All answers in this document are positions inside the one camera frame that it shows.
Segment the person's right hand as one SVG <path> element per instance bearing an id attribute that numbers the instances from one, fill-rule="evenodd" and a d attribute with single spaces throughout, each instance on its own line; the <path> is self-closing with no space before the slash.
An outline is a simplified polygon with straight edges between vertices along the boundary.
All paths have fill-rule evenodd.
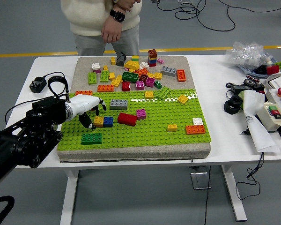
<path id="1" fill-rule="evenodd" d="M 141 3 L 141 0 L 118 0 L 114 3 L 113 10 L 122 13 L 130 12 L 135 3 Z"/>

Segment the person's left hand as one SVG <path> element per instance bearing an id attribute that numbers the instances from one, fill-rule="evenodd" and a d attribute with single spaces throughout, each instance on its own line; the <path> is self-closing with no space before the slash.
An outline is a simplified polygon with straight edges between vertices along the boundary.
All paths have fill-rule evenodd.
<path id="1" fill-rule="evenodd" d="M 101 36 L 104 43 L 114 43 L 120 40 L 122 23 L 109 16 L 102 27 Z"/>

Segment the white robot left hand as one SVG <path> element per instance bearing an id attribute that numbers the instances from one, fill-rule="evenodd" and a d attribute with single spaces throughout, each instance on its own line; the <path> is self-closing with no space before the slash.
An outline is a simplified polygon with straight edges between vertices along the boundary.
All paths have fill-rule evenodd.
<path id="1" fill-rule="evenodd" d="M 95 125 L 92 123 L 91 118 L 87 115 L 87 111 L 95 109 L 96 116 L 99 115 L 99 104 L 106 111 L 105 102 L 92 95 L 78 94 L 71 98 L 69 102 L 65 103 L 66 107 L 66 121 L 71 121 L 76 115 L 79 115 L 80 123 L 88 129 L 95 129 Z"/>

